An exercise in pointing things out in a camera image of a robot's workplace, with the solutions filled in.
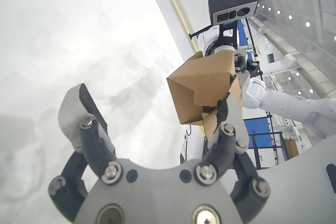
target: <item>screw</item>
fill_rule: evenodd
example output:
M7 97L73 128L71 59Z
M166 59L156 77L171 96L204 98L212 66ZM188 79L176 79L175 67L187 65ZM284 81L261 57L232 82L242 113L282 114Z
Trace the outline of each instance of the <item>screw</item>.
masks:
M269 191L269 185L267 182L259 182L257 184L257 190L262 194L267 194Z
M105 175L108 179L113 179L117 173L118 169L115 166L108 166L105 169Z
M82 122L82 125L83 125L84 127L91 126L91 125L92 125L92 120L91 120L91 118L85 118L85 119L83 120L83 122Z
M216 217L212 212L208 210L200 211L196 217L197 224L219 224Z
M252 186L255 192L261 197L268 197L270 195L270 185L266 181L252 181Z
M240 148L245 148L246 147L246 143L242 139L238 139L235 143Z
M105 184L114 184L120 180L122 175L122 167L119 163L112 161L108 163L108 166L105 169L104 175L101 179Z
M109 204L102 208L99 212L96 222L97 224L124 224L125 213L121 207L115 204Z
M201 175L204 179L211 179L213 177L213 171L210 169L209 166L204 165L201 169Z
M234 127L230 124L225 124L221 127L222 131L228 133L229 135L233 135Z
M66 180L63 176L57 176L52 179L49 184L49 194L51 196L56 195L56 192L66 185Z

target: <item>box flap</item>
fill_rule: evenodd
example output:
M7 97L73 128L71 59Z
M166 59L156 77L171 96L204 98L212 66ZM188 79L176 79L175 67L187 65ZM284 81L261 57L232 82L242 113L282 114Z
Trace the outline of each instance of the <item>box flap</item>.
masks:
M203 107L193 103L193 91L169 78L167 82L180 123L201 121Z
M202 51L198 51L192 57L188 58L186 61L190 61L190 60L194 60L194 59L198 59L198 58L202 58L202 57L203 57Z
M230 89L230 73L198 74L170 78L192 90L196 106L215 107Z
M168 78L174 79L181 76L214 73L231 73L235 75L233 52L217 53L200 58L197 58L197 54L191 57L192 60L190 58L177 68Z

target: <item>black pole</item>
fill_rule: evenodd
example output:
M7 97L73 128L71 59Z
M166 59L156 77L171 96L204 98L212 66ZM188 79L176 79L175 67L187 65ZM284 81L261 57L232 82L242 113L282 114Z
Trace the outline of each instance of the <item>black pole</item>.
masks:
M247 18L245 18L245 21L246 21L247 29L249 30L250 38L251 38L251 41L252 41L253 51L254 51L254 54L255 54L254 57L258 57L257 51L256 51L255 46L254 46L254 41L253 41L253 37L252 37L249 21L247 20ZM258 60L257 63L258 63L258 69L259 69L259 73L258 74L259 74L261 80L263 80L263 78L262 78L263 77L262 76L263 72L260 69L259 60Z
M205 28L199 30L198 32L195 32L195 33L193 33L193 34L189 34L190 40L192 40L192 38L193 38L194 36L196 36L196 35L198 35L198 34L200 34L200 33L202 33L202 32L207 31L207 30L208 30L209 28L211 28L212 26L213 26L213 25L207 26L207 27L205 27Z
M259 157L258 147L255 141L254 135L252 135L252 143L253 143L254 156L255 156L255 165L257 167L257 170L261 170L260 157Z
M270 117L270 123L271 123L271 127L272 127L272 135L273 135L274 145L276 145L275 135L274 135L274 130L273 130L273 123L272 123L272 118L271 117ZM279 164L279 157L277 155L277 149L275 149L275 154L276 154L276 164Z
M282 149L284 159L285 159L285 161L287 161L287 160L290 159L290 157L289 157L288 150L287 150L285 141L283 139L282 133L280 134L280 142L281 142L281 149Z

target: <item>metal frame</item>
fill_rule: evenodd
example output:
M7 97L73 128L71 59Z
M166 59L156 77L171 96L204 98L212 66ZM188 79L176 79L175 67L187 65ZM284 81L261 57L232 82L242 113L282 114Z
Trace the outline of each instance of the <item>metal frame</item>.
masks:
M280 136L280 142L281 142L280 146L278 146L278 145L273 145L273 146L270 146L270 147L258 147L257 146L257 143L256 143L255 138L254 138L255 136L258 136L258 135L273 135L273 138L274 138L274 135L276 135L276 134L278 134ZM283 136L282 136L282 132L249 134L249 136L252 136L252 143L253 143L253 147L249 147L249 149L254 149L254 156L255 156L255 162L256 162L257 170L261 170L261 164L260 164L258 149L275 149L275 150L277 150L278 148L281 148L285 161L290 159L287 147L285 145L285 140L283 139Z

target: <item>blue panel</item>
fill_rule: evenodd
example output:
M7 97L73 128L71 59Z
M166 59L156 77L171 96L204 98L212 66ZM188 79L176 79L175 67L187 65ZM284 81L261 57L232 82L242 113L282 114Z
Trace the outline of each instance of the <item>blue panel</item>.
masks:
M266 117L263 119L244 120L244 122L249 134L264 134L270 132L268 118ZM254 138L257 147L271 147L273 145L271 135L259 135ZM249 147L253 147L251 136Z

